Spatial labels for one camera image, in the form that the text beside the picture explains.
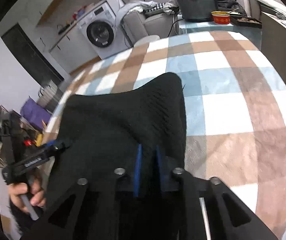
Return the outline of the person's left hand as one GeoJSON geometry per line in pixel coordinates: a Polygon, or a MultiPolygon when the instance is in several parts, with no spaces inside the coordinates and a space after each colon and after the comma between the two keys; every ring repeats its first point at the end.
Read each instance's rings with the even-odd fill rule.
{"type": "Polygon", "coordinates": [[[32,181],[32,183],[15,183],[8,185],[8,194],[11,202],[25,214],[29,214],[29,210],[20,197],[22,194],[27,194],[28,192],[32,194],[30,199],[32,206],[44,207],[46,204],[45,191],[42,188],[42,176],[38,168],[33,171],[33,174],[30,176],[30,181],[32,181]]]}

